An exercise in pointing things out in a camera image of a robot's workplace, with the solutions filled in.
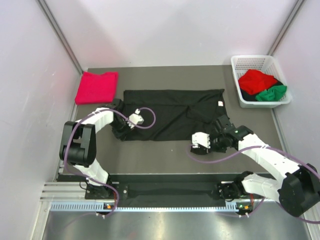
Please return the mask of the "black t shirt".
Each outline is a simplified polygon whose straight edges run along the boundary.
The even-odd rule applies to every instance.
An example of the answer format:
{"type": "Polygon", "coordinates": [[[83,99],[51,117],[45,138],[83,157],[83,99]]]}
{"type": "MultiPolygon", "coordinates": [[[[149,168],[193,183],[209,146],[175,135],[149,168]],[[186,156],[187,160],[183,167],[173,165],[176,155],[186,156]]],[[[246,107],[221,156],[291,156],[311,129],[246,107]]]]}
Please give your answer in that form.
{"type": "Polygon", "coordinates": [[[187,141],[196,132],[216,136],[214,123],[226,115],[224,89],[125,90],[122,113],[140,109],[142,128],[133,128],[121,141],[187,141]]]}

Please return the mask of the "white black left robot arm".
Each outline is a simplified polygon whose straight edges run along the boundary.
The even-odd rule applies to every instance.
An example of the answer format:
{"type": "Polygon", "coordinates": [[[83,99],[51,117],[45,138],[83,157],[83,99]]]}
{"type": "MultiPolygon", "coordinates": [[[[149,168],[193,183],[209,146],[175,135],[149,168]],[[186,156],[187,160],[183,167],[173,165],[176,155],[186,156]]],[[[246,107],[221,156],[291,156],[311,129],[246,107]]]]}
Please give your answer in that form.
{"type": "Polygon", "coordinates": [[[98,162],[96,133],[107,125],[117,139],[122,139],[131,131],[129,123],[114,111],[122,113],[124,103],[114,99],[111,103],[96,108],[95,111],[78,121],[68,121],[63,126],[59,157],[74,166],[87,180],[89,199],[107,199],[115,193],[111,178],[98,162]]]}

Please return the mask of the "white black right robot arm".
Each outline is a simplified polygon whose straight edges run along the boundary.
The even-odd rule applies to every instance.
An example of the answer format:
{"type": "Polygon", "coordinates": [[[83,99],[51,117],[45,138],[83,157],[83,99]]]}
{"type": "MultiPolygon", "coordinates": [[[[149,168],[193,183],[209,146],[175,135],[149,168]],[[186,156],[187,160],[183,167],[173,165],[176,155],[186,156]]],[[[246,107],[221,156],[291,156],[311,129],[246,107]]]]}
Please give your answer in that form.
{"type": "Polygon", "coordinates": [[[224,153],[229,148],[252,159],[272,177],[244,171],[226,186],[217,186],[221,197],[234,200],[259,195],[277,202],[293,217],[300,217],[320,202],[320,176],[316,168],[270,147],[248,127],[235,127],[226,115],[216,119],[213,134],[196,132],[191,137],[193,154],[224,153]]]}

